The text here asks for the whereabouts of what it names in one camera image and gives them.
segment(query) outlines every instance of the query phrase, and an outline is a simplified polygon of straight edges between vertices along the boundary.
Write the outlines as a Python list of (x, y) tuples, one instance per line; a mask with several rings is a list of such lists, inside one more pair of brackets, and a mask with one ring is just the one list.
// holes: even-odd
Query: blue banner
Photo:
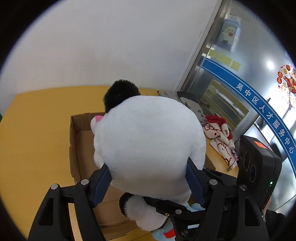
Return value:
[(286, 127), (283, 120), (274, 111), (274, 109), (249, 84), (247, 84), (245, 81), (243, 81), (241, 78), (239, 78), (223, 66), (206, 58), (201, 67), (218, 77), (221, 81), (235, 90), (264, 119), (264, 121), (267, 123), (267, 125), (270, 127), (270, 129), (273, 131), (273, 133), (281, 143), (284, 151), (288, 156), (288, 159), (290, 160), (292, 169), (296, 176), (296, 143), (293, 135)]

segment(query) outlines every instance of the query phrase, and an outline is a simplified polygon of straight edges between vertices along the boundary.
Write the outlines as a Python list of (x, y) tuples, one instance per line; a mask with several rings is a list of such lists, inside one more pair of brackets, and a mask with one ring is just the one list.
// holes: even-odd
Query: blue gripper pad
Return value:
[(90, 191), (92, 206), (96, 207), (105, 197), (112, 177), (106, 164), (101, 169), (96, 170), (90, 177)]
[(207, 202), (205, 194), (208, 193), (208, 177), (203, 171), (196, 168), (190, 158), (187, 161), (185, 177), (195, 201), (205, 207)]

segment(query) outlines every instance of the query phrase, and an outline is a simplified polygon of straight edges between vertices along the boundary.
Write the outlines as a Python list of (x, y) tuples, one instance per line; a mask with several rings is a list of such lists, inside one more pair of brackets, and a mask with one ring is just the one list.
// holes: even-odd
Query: red and white cloth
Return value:
[(212, 139), (211, 145), (221, 154), (231, 169), (237, 166), (238, 156), (233, 151), (233, 134), (229, 131), (224, 118), (216, 115), (207, 115), (207, 122), (202, 127), (207, 138)]

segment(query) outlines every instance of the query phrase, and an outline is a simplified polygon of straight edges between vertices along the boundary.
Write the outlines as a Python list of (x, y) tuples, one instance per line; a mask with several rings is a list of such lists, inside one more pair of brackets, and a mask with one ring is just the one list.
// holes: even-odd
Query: orange sticker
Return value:
[(257, 141), (254, 141), (254, 142), (257, 144), (257, 146), (267, 149), (267, 147), (263, 145), (261, 142), (257, 142)]

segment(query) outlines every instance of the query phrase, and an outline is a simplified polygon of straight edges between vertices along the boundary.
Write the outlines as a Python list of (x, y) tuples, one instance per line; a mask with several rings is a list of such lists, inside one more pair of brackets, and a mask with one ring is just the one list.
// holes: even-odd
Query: white fur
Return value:
[(202, 169), (206, 141), (197, 117), (182, 103), (160, 96), (128, 98), (97, 123), (94, 134), (95, 163), (106, 163), (114, 187), (179, 204), (188, 201), (187, 159)]
[(135, 220), (145, 231), (152, 231), (161, 227), (166, 216), (156, 212), (155, 207), (148, 205), (142, 196), (134, 195), (125, 204), (125, 213), (131, 220)]

